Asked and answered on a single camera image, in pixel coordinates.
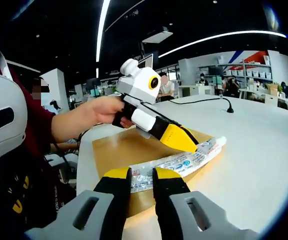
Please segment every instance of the window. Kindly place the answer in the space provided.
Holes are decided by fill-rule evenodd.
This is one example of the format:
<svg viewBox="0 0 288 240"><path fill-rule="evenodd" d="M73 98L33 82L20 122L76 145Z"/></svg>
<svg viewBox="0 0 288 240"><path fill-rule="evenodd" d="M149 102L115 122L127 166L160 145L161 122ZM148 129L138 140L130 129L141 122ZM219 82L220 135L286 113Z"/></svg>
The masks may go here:
<svg viewBox="0 0 288 240"><path fill-rule="evenodd" d="M181 74L180 74L180 67L179 65L172 65L166 68L161 68L156 70L158 74L164 72L167 74L169 80L180 80Z"/></svg>

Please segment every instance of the computer monitor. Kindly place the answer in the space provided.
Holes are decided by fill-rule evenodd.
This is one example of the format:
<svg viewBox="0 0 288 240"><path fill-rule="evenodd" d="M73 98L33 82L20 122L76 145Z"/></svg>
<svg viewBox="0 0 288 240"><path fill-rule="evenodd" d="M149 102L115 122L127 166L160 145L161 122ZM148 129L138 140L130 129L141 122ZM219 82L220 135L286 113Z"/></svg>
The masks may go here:
<svg viewBox="0 0 288 240"><path fill-rule="evenodd" d="M90 91L90 95L92 97L100 96L98 86L101 86L101 81L99 78L91 78L86 81L86 90Z"/></svg>
<svg viewBox="0 0 288 240"><path fill-rule="evenodd" d="M222 76L224 75L223 69L221 66L209 66L208 75Z"/></svg>
<svg viewBox="0 0 288 240"><path fill-rule="evenodd" d="M101 81L99 78L91 78L86 81L86 90L90 91L92 89L95 89L95 87L101 86Z"/></svg>
<svg viewBox="0 0 288 240"><path fill-rule="evenodd" d="M145 67L150 67L153 68L153 54L150 54L143 59L138 61L138 67L145 68Z"/></svg>

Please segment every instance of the person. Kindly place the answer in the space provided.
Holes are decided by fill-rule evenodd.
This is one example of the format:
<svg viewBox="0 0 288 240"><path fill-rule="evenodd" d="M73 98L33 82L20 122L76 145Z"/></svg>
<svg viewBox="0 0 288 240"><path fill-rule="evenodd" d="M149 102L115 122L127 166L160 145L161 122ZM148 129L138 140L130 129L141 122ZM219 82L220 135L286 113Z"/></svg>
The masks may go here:
<svg viewBox="0 0 288 240"><path fill-rule="evenodd" d="M288 99L288 86L284 81L281 82L280 86L282 87L282 92L285 93L285 98Z"/></svg>
<svg viewBox="0 0 288 240"><path fill-rule="evenodd" d="M224 95L226 97L239 97L240 86L236 83L235 79L235 76L229 77L227 83L223 85L223 88L225 89Z"/></svg>
<svg viewBox="0 0 288 240"><path fill-rule="evenodd" d="M161 72L159 75L161 85L160 92L157 97L159 98L160 102L174 99L175 84L169 80L165 72Z"/></svg>
<svg viewBox="0 0 288 240"><path fill-rule="evenodd" d="M204 84L204 86L208 86L209 85L209 82L205 79L205 74L204 73L201 73L199 75L199 84Z"/></svg>
<svg viewBox="0 0 288 240"><path fill-rule="evenodd" d="M51 144L77 138L98 123L111 124L124 103L119 97L104 96L55 115L34 99L37 94L31 95L12 69L10 74L25 98L27 123L23 143L0 158L0 225L3 219L26 231L54 221L58 210L76 197L44 160ZM132 122L123 117L120 124L129 128Z"/></svg>
<svg viewBox="0 0 288 240"><path fill-rule="evenodd" d="M47 111L58 115L59 112L55 108L57 103L51 105L50 103L50 89L49 84L41 76L33 78L31 81L32 86L25 86L30 92L33 100L41 104L41 106ZM57 147L54 143L50 144L50 154L61 154L69 151L75 151L79 148L78 142L75 139L70 139L66 142L57 143Z"/></svg>

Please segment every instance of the person's arm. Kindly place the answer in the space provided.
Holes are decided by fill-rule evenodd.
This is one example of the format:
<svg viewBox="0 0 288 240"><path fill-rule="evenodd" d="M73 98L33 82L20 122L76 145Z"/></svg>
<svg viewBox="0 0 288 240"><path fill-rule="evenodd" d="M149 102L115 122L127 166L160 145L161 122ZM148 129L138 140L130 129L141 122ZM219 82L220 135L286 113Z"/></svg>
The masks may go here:
<svg viewBox="0 0 288 240"><path fill-rule="evenodd" d="M233 84L234 84L236 87L238 87L238 88L240 87L240 86L239 86L236 82L234 82L234 81L233 81Z"/></svg>
<svg viewBox="0 0 288 240"><path fill-rule="evenodd" d="M72 111L52 118L51 133L56 142L63 143L77 138L80 133L98 123L111 124L117 112L121 112L124 103L119 97L103 96L83 103ZM123 117L120 124L129 128L132 122Z"/></svg>
<svg viewBox="0 0 288 240"><path fill-rule="evenodd" d="M69 150L77 150L78 149L78 143L77 142L75 142L75 143L63 142L63 143L58 143L57 146L58 146L59 150L62 151L63 153L65 153ZM50 152L51 153L57 153L58 152L58 149L57 149L57 147L55 147L54 144L50 145Z"/></svg>

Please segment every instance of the gray gripper base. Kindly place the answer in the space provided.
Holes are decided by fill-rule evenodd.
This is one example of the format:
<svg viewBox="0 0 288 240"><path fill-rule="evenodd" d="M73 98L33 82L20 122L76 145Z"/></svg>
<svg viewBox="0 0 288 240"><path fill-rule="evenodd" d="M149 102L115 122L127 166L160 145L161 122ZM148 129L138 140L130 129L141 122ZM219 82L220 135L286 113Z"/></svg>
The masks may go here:
<svg viewBox="0 0 288 240"><path fill-rule="evenodd" d="M171 195L184 240L255 240L258 233L228 222L224 209L199 191Z"/></svg>
<svg viewBox="0 0 288 240"><path fill-rule="evenodd" d="M44 228L30 229L26 234L34 240L99 240L113 198L109 193L86 190L63 206L54 222ZM90 215L83 216L87 212L91 212Z"/></svg>

